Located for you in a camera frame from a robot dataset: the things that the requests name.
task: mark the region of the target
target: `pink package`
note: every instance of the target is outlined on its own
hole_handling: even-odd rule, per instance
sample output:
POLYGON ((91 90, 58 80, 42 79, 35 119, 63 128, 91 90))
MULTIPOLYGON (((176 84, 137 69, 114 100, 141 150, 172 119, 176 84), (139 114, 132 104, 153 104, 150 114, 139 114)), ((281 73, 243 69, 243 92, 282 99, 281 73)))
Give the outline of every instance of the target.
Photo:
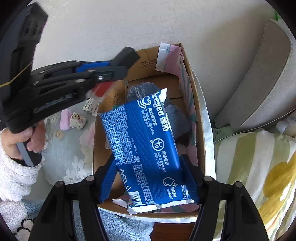
POLYGON ((70 129, 70 119, 71 119, 72 114, 73 114, 73 112, 69 109, 62 110, 61 121, 59 123, 59 128, 62 131, 70 129))

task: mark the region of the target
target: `screw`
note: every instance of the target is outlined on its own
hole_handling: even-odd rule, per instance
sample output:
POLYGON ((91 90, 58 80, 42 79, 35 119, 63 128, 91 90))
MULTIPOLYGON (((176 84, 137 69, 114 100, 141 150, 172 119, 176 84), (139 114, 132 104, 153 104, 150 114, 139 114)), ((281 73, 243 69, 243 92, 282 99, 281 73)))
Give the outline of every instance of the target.
POLYGON ((235 182, 235 185, 236 185, 238 188, 242 188, 242 183, 241 183, 241 182, 235 182))
POLYGON ((84 82, 84 81, 85 81, 85 79, 77 79, 77 80, 75 80, 76 83, 81 83, 81 82, 84 82))
POLYGON ((88 182, 91 182, 91 181, 94 180, 94 176, 88 176, 88 177, 86 177, 86 180, 87 180, 88 182))
POLYGON ((55 186, 59 188, 59 187, 63 186, 63 182, 58 181, 58 182, 56 182, 55 186))
POLYGON ((204 180, 205 180, 206 182, 211 182, 213 179, 212 179, 212 177, 210 177, 210 176, 205 176, 205 177, 204 177, 204 180))

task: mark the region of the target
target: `striped pillow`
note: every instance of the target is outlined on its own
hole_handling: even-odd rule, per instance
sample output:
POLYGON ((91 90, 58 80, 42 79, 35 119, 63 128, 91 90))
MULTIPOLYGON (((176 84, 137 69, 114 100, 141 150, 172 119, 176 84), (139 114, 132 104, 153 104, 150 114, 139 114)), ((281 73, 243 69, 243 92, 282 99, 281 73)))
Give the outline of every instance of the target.
MULTIPOLYGON (((230 136, 215 144, 216 179, 241 181, 262 217, 269 240, 276 240, 296 216, 296 143, 289 136, 259 131, 230 136)), ((221 202, 215 240, 220 239, 221 202)))

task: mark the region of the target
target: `wet wipes package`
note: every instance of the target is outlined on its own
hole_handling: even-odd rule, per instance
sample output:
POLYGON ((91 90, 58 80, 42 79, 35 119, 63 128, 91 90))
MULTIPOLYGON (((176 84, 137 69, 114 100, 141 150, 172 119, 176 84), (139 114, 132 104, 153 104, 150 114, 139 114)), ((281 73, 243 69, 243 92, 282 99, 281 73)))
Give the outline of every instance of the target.
POLYGON ((100 114, 130 214, 194 202, 183 179, 165 108, 167 89, 100 114))

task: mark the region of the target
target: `finger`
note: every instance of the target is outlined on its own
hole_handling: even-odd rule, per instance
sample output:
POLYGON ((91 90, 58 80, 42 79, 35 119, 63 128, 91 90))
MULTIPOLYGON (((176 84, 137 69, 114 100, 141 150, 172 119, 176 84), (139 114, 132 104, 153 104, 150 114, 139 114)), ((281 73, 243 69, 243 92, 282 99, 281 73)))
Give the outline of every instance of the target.
POLYGON ((34 130, 31 140, 27 144, 28 150, 40 150, 40 146, 44 146, 45 143, 45 126, 44 123, 38 124, 34 130))
POLYGON ((14 145, 18 142, 25 142, 30 139, 32 133, 32 127, 29 127, 28 129, 25 129, 24 131, 17 134, 11 133, 11 131, 6 128, 2 133, 2 143, 4 145, 14 145))
POLYGON ((37 153, 39 151, 42 151, 43 147, 44 147, 44 145, 39 145, 33 149, 33 152, 37 153))
POLYGON ((8 128, 6 128, 1 135, 3 149, 6 154, 10 158, 22 160, 22 155, 20 154, 15 143, 25 142, 31 137, 32 132, 33 129, 30 127, 18 134, 13 134, 8 128))

